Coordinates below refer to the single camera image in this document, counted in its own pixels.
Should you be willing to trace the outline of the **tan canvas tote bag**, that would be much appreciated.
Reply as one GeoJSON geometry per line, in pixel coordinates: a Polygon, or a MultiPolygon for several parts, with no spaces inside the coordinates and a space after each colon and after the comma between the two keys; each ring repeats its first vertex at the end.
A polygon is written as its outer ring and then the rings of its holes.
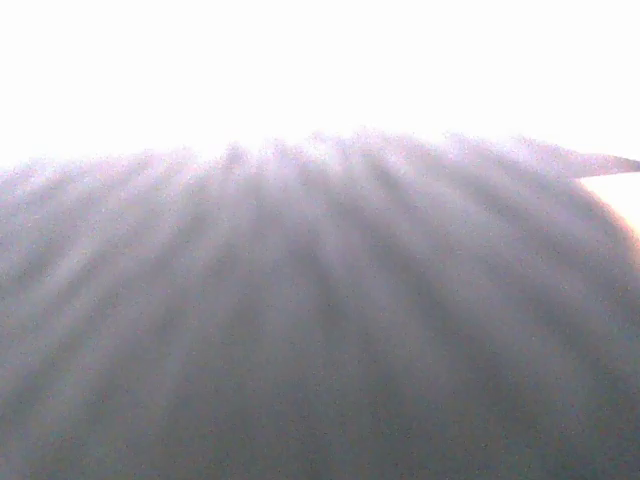
{"type": "Polygon", "coordinates": [[[635,479],[631,235],[471,142],[10,168],[1,475],[635,479]]]}

